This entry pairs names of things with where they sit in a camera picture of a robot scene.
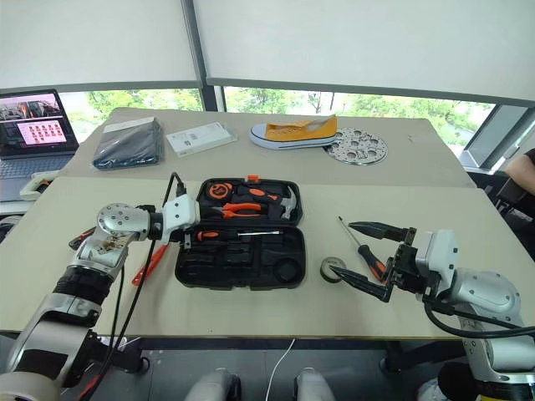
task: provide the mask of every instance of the black tool case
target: black tool case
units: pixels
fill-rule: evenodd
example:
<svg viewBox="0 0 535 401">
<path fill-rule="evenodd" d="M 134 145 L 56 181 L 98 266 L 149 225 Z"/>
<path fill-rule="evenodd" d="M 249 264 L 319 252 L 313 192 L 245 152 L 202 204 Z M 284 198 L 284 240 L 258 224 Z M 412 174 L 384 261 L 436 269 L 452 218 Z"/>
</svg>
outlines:
<svg viewBox="0 0 535 401">
<path fill-rule="evenodd" d="M 231 187 L 225 198 L 214 199 L 210 189 Z M 289 219 L 283 219 L 284 206 L 263 203 L 250 189 L 288 198 L 291 188 L 296 198 Z M 250 287 L 252 290 L 295 288 L 305 275 L 305 246 L 303 233 L 296 227 L 303 216 L 301 196 L 296 184 L 281 180 L 260 180 L 256 176 L 246 180 L 215 178 L 202 183 L 197 200 L 201 207 L 201 222 L 186 232 L 185 245 L 176 261 L 175 276 L 187 287 L 204 287 L 214 290 L 231 290 L 233 287 Z M 259 203 L 261 211 L 236 211 L 238 214 L 259 214 L 223 218 L 211 207 L 226 203 Z M 199 231 L 259 232 L 281 231 L 278 235 L 239 236 L 235 239 L 205 239 L 199 241 Z"/>
</svg>

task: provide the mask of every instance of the tabletop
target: tabletop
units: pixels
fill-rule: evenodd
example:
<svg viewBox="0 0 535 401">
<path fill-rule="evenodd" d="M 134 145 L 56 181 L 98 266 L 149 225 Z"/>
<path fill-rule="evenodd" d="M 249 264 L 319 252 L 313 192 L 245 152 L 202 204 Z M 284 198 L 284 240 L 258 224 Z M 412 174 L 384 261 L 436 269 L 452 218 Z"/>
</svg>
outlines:
<svg viewBox="0 0 535 401">
<path fill-rule="evenodd" d="M 194 195 L 199 181 L 187 182 Z M 54 289 L 74 252 L 67 243 L 94 226 L 97 212 L 110 202 L 160 205 L 166 180 L 59 177 L 41 196 L 13 233 L 0 245 L 0 330 L 20 331 L 43 297 Z M 460 248 L 459 266 L 500 272 L 522 295 L 535 303 L 533 261 L 497 214 L 484 192 L 470 188 L 377 185 L 300 185 L 307 252 L 307 273 L 299 287 L 271 291 L 236 288 L 213 291 L 186 288 L 174 276 L 177 245 L 173 245 L 147 280 L 127 334 L 156 337 L 300 337 L 300 338 L 451 338 L 425 317 L 415 296 L 395 289 L 382 303 L 344 283 L 329 284 L 318 269 L 326 256 L 345 260 L 367 275 L 354 245 L 337 222 L 382 221 L 413 226 L 419 232 L 451 228 Z M 397 244 L 372 238 L 367 242 L 378 258 L 392 256 Z M 120 321 L 134 295 L 130 280 L 146 258 L 149 242 L 130 246 Z M 95 331 L 109 333 L 115 283 L 103 304 Z M 526 324 L 535 310 L 525 307 Z M 443 318 L 455 323 L 452 318 Z"/>
<path fill-rule="evenodd" d="M 99 171 L 91 165 L 106 124 L 155 116 L 164 135 L 219 121 L 239 137 L 237 142 L 178 158 L 163 139 L 164 161 L 138 170 Z M 323 148 L 269 150 L 253 144 L 249 131 L 255 124 L 313 119 L 313 116 L 235 114 L 152 109 L 115 109 L 106 122 L 80 145 L 62 175 L 83 177 L 163 179 L 178 171 L 184 180 L 207 176 L 260 175 L 300 184 L 428 185 L 475 187 L 459 160 L 427 119 L 339 117 L 339 127 L 355 127 L 381 137 L 388 145 L 386 159 L 374 165 L 346 165 Z"/>
</svg>

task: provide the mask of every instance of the hammer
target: hammer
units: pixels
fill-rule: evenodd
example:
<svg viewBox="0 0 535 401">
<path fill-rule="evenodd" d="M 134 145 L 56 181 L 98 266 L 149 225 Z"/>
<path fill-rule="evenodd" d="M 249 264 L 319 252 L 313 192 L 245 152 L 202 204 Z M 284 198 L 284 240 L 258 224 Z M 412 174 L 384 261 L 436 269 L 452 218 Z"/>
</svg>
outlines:
<svg viewBox="0 0 535 401">
<path fill-rule="evenodd" d="M 290 220 L 290 215 L 292 210 L 295 209 L 298 201 L 293 193 L 292 188 L 288 187 L 290 191 L 289 198 L 282 198 L 280 195 L 269 194 L 264 190 L 259 190 L 258 188 L 247 188 L 244 186 L 238 186 L 237 194 L 238 195 L 250 195 L 255 201 L 264 202 L 264 203 L 274 203 L 276 205 L 284 206 L 284 213 L 281 216 L 283 220 Z"/>
</svg>

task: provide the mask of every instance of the window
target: window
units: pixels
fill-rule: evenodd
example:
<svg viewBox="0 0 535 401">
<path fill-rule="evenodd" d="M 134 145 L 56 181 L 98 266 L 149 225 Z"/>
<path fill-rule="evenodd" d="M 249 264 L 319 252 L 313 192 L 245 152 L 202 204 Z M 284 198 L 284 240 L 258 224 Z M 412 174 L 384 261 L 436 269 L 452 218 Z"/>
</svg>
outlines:
<svg viewBox="0 0 535 401">
<path fill-rule="evenodd" d="M 198 89 L 140 89 L 60 94 L 78 142 L 83 142 L 117 107 L 202 111 Z"/>
<path fill-rule="evenodd" d="M 457 100 L 226 87 L 227 111 L 425 118 L 457 156 L 495 104 Z"/>
</svg>

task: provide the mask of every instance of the laptop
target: laptop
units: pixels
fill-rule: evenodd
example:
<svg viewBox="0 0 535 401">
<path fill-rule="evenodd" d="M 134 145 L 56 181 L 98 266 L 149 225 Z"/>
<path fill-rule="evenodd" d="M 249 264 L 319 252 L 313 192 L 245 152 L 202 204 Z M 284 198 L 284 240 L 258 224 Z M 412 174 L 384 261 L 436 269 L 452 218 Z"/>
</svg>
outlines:
<svg viewBox="0 0 535 401">
<path fill-rule="evenodd" d="M 78 146 L 55 89 L 0 94 L 0 201 L 20 201 L 33 173 L 61 170 Z"/>
</svg>

